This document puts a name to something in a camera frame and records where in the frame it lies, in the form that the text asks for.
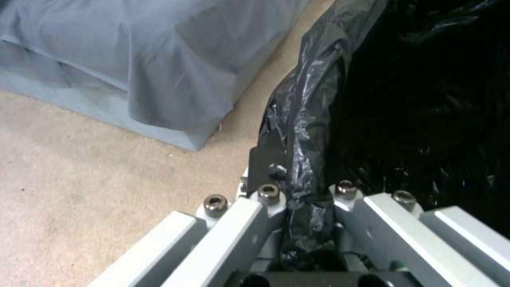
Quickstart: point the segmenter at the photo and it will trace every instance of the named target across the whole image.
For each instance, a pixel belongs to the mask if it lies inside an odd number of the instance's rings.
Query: gray metal bar
[[[223,286],[235,270],[248,270],[269,233],[268,211],[238,198],[162,286]]]
[[[374,264],[402,262],[424,286],[495,286],[388,194],[356,200],[352,211],[335,203],[339,220]]]
[[[510,242],[459,207],[425,212],[420,221],[503,286],[510,286]]]
[[[206,233],[204,220],[174,211],[89,287],[160,286]]]

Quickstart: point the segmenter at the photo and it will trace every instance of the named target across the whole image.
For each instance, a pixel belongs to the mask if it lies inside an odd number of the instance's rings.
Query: hex socket bolt
[[[219,218],[225,214],[228,203],[223,195],[209,195],[203,201],[203,208],[206,215],[212,218]]]
[[[356,197],[358,188],[349,180],[342,180],[338,183],[335,193],[343,199],[353,200]]]
[[[391,197],[409,212],[413,211],[416,205],[416,197],[405,190],[397,190]]]
[[[274,184],[263,184],[259,187],[257,194],[259,201],[266,205],[273,205],[280,201],[280,188]]]

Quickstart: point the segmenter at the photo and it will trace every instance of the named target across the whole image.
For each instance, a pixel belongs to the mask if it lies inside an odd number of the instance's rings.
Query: black garbage bag
[[[500,0],[339,0],[303,36],[259,136],[287,151],[286,269],[327,269],[327,186],[342,179],[509,236],[509,14]]]

